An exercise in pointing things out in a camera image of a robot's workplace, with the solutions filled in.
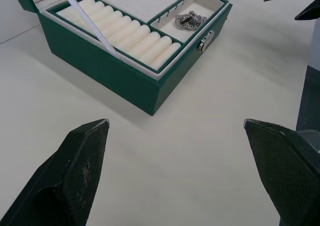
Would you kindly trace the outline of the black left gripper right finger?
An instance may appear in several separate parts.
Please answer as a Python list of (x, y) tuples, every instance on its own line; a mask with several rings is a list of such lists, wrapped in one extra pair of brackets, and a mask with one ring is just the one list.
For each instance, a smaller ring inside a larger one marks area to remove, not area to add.
[(320, 224), (320, 133), (245, 119), (261, 182), (281, 226)]

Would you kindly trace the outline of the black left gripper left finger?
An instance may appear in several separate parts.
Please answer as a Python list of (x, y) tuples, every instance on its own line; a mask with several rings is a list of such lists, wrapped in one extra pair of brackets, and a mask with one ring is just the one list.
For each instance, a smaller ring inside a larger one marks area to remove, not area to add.
[(70, 131), (31, 176), (0, 221), (2, 226), (84, 226), (99, 185), (110, 122)]

